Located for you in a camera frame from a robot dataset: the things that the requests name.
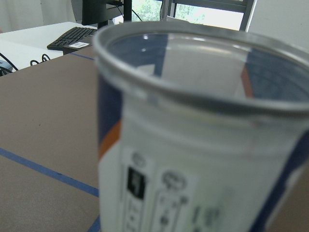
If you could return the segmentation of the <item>white tennis ball can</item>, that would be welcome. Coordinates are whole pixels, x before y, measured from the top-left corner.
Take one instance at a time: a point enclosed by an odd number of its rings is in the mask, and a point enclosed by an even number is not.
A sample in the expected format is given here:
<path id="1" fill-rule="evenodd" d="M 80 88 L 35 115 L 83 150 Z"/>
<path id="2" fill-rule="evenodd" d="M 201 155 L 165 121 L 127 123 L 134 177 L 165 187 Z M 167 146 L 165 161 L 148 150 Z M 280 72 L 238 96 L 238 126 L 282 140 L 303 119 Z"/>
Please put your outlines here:
<path id="1" fill-rule="evenodd" d="M 267 232 L 309 170 L 309 54 L 183 22 L 100 29 L 103 232 Z"/>

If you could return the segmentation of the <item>black keyboard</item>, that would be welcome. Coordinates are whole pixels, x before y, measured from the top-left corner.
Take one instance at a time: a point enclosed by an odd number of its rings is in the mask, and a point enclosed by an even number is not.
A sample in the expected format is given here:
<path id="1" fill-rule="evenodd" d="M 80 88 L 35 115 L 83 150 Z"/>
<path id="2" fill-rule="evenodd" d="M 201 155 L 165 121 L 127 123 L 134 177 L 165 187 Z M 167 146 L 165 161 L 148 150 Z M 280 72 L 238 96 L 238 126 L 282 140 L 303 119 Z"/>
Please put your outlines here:
<path id="1" fill-rule="evenodd" d="M 96 31 L 97 29 L 93 28 L 73 27 L 58 37 L 55 41 L 47 45 L 47 49 L 63 51 L 65 46 L 76 43 L 85 36 L 92 36 L 96 33 Z"/>

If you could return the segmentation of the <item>black computer monitor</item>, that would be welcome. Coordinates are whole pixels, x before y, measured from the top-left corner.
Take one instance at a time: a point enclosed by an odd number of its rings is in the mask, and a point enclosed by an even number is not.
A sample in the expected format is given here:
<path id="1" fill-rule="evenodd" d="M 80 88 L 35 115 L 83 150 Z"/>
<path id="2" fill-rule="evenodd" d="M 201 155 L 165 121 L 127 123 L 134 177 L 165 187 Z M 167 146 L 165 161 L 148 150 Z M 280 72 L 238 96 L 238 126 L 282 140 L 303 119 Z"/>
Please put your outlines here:
<path id="1" fill-rule="evenodd" d="M 109 20 L 122 16 L 124 22 L 132 20 L 131 0 L 83 0 L 82 22 L 84 26 L 97 25 L 98 29 L 108 25 Z"/>

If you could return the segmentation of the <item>aluminium frame post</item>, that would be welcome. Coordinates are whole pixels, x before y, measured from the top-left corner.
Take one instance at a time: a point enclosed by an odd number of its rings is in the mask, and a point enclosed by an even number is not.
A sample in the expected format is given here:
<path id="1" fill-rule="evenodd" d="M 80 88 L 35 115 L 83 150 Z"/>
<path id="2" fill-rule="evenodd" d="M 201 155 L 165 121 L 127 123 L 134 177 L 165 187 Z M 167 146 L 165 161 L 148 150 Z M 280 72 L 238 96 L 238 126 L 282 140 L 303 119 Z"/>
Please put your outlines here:
<path id="1" fill-rule="evenodd" d="M 160 13 L 159 13 L 159 21 L 166 21 L 168 14 L 169 0 L 162 0 Z"/>

